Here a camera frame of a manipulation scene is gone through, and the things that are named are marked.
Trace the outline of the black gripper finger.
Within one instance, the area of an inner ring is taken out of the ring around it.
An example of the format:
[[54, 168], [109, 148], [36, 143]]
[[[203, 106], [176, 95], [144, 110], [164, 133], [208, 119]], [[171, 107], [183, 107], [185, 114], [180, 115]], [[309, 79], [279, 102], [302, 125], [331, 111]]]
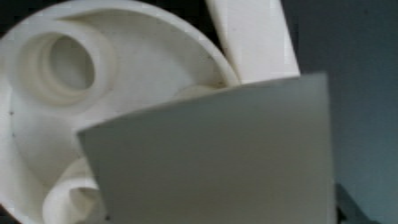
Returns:
[[336, 185], [338, 224], [381, 224], [361, 210], [347, 189]]

